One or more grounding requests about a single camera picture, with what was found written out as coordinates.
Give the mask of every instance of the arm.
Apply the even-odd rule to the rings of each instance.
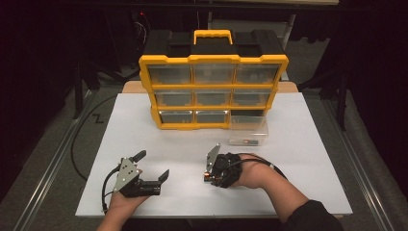
[[[241,159],[253,156],[241,155]],[[263,189],[269,196],[279,219],[286,222],[289,216],[309,199],[291,182],[269,166],[257,162],[242,164],[240,179],[233,186],[246,186],[250,189]]]
[[[141,196],[126,198],[120,192],[112,193],[109,210],[98,227],[98,231],[119,231],[126,220],[135,213],[136,209],[148,198]]]

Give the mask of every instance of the transparent drawer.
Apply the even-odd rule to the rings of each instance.
[[[195,64],[192,78],[195,84],[230,84],[234,64]]]
[[[191,90],[154,90],[158,106],[191,106]]]
[[[192,111],[159,111],[162,123],[192,123]]]
[[[198,123],[225,123],[228,111],[196,111],[195,119]]]
[[[231,115],[230,144],[257,146],[269,135],[264,116]]]
[[[228,105],[231,90],[195,90],[196,105]]]
[[[234,90],[233,105],[235,106],[265,106],[271,90]]]
[[[150,64],[147,66],[152,84],[190,84],[188,64]]]
[[[239,64],[236,83],[238,84],[271,84],[279,64]]]

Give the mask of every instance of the white table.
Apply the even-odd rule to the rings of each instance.
[[[170,169],[162,193],[150,197],[134,214],[138,218],[268,218],[276,212],[262,190],[221,189],[203,182],[207,153],[220,142],[220,153],[254,152],[281,168],[309,198],[321,201],[333,215],[352,213],[339,178],[321,142],[301,93],[278,93],[268,115],[269,137],[262,146],[230,146],[228,131],[159,130],[150,117],[147,94],[117,96],[76,216],[101,217],[101,189],[122,157],[141,150],[143,180],[157,180]],[[108,182],[107,192],[115,184]]]

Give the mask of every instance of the yellow and black storage cabinet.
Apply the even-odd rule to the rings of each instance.
[[[268,112],[288,62],[273,31],[151,31],[140,78],[160,129],[228,128]]]

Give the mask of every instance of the yellow handle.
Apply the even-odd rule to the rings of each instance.
[[[195,30],[194,45],[196,45],[198,37],[203,38],[228,37],[230,44],[232,44],[231,31],[229,30]]]

